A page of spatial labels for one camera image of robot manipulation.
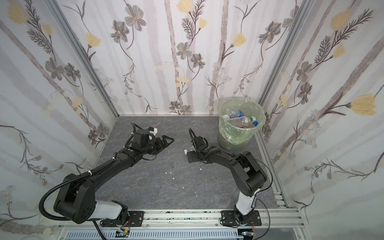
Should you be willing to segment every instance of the robotic arm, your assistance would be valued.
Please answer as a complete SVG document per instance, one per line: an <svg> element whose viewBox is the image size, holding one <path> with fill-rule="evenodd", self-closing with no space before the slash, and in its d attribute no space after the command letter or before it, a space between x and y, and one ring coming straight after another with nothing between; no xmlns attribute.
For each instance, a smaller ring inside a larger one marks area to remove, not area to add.
<svg viewBox="0 0 384 240"><path fill-rule="evenodd" d="M115 153L110 160L86 173L66 176L62 184L43 196L39 204L39 210L43 216L53 220L72 220L76 223L106 218L107 224L104 227L123 225L131 218L127 212L127 206L118 202L95 200L95 192L121 171L145 159L143 155L157 155L174 142L173 138L165 135L162 138L155 137L156 128L141 129L138 125L131 124L134 128L131 137L124 148ZM64 217L50 215L44 209L45 199L59 188L53 209Z"/></svg>
<svg viewBox="0 0 384 240"><path fill-rule="evenodd" d="M257 192L263 187L267 176L250 152L241 155L227 153L216 146L208 145L203 137L196 137L189 128L192 145L195 151L187 152L188 162L218 163L231 170L233 179L240 190L239 199L234 207L235 219L238 225L246 225L255 207Z"/></svg>

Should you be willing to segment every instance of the green plastic bag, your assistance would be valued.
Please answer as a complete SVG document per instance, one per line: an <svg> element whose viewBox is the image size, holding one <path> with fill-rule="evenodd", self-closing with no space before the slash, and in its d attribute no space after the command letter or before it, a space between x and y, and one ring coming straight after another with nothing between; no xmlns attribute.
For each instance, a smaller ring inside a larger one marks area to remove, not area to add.
<svg viewBox="0 0 384 240"><path fill-rule="evenodd" d="M258 122L254 128L236 127L230 122L225 121L221 116L226 114L228 107L239 109L247 117L256 117ZM233 152L238 152L245 148L251 137L263 128L266 117L263 108L251 100L243 98L233 98L225 101L220 107L219 135L217 137L219 145Z"/></svg>

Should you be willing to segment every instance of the yellow flower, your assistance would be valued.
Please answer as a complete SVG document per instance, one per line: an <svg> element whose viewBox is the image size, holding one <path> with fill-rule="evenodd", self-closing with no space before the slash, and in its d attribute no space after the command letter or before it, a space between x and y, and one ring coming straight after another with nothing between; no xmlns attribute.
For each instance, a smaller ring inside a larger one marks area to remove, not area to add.
<svg viewBox="0 0 384 240"><path fill-rule="evenodd" d="M94 36L92 33L87 33L87 43L91 47L97 47L100 45L101 39L98 39L96 36Z"/></svg>
<svg viewBox="0 0 384 240"><path fill-rule="evenodd" d="M192 10L192 0L180 0L176 6L180 12L188 13Z"/></svg>
<svg viewBox="0 0 384 240"><path fill-rule="evenodd" d="M53 104L48 104L47 109L49 111L53 111L55 108L54 108Z"/></svg>
<svg viewBox="0 0 384 240"><path fill-rule="evenodd" d="M277 100L277 105L280 105L280 103L283 103L283 107L287 106L287 96L281 95L280 98Z"/></svg>
<svg viewBox="0 0 384 240"><path fill-rule="evenodd" d="M52 28L51 28L51 25L46 24L46 23L42 23L42 24L41 24L41 27L43 28L43 30L44 30L44 32L45 32L46 34L48 34L49 36L52 35Z"/></svg>
<svg viewBox="0 0 384 240"><path fill-rule="evenodd" d="M74 98L73 102L72 102L72 107L77 107L78 105L82 104L83 103L83 99L82 98Z"/></svg>
<svg viewBox="0 0 384 240"><path fill-rule="evenodd" d="M43 111L43 116L49 117L51 115L51 112L49 110Z"/></svg>
<svg viewBox="0 0 384 240"><path fill-rule="evenodd" d="M344 53L345 53L344 44L341 43L341 44L335 49L335 52L333 53L332 57L334 57L334 58L338 58L338 57L341 57L342 55L344 55Z"/></svg>
<svg viewBox="0 0 384 240"><path fill-rule="evenodd" d="M204 18L199 20L199 28L204 28L207 25L207 21Z"/></svg>
<svg viewBox="0 0 384 240"><path fill-rule="evenodd" d="M359 115L374 115L376 98L370 93L357 97L351 103L347 104L347 107L351 108L356 114Z"/></svg>
<svg viewBox="0 0 384 240"><path fill-rule="evenodd" d="M179 82L185 82L185 83L189 82L189 79L186 78L185 76L180 76L176 80L179 81Z"/></svg>
<svg viewBox="0 0 384 240"><path fill-rule="evenodd" d="M8 6L8 17L17 24L26 23L28 20L23 8L14 1L10 2Z"/></svg>
<svg viewBox="0 0 384 240"><path fill-rule="evenodd" d="M238 34L236 34L235 38L233 39L232 45L237 47L237 46L243 45L245 42L246 42L246 39L245 39L244 35L241 33L238 33Z"/></svg>
<svg viewBox="0 0 384 240"><path fill-rule="evenodd" d="M340 12L339 14L336 14L336 16L331 19L331 28L334 31L339 31L347 23L351 12L352 9L348 9L345 12Z"/></svg>

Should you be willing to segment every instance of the gray marble floor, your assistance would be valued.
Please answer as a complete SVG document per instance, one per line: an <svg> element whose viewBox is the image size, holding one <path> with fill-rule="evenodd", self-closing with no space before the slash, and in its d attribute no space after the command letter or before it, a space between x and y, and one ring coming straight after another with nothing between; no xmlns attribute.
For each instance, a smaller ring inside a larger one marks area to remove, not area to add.
<svg viewBox="0 0 384 240"><path fill-rule="evenodd" d="M190 164L184 154L184 149L192 146L189 127L197 136L205 137L209 144L218 146L218 117L118 117L98 164L123 148L132 132L131 122L141 127L156 127L157 136L164 134L174 138L175 142L158 154L156 160L141 160L113 177L96 192L96 199L117 200L130 209L234 207L239 190L230 170L218 164ZM245 150L262 159L254 137ZM268 208L277 207L271 188L260 193L258 198ZM263 207L259 201L257 203L258 207Z"/></svg>

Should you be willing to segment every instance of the wall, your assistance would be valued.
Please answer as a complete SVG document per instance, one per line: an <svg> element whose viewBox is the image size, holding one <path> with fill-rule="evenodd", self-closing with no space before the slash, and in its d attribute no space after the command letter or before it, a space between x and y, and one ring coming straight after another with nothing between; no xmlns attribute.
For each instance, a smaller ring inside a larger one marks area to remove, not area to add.
<svg viewBox="0 0 384 240"><path fill-rule="evenodd" d="M0 238L50 239L40 198L93 167L114 117L44 1L0 6Z"/></svg>
<svg viewBox="0 0 384 240"><path fill-rule="evenodd" d="M301 1L58 0L120 114L258 101Z"/></svg>
<svg viewBox="0 0 384 240"><path fill-rule="evenodd" d="M383 239L384 3L315 1L263 135L311 239Z"/></svg>

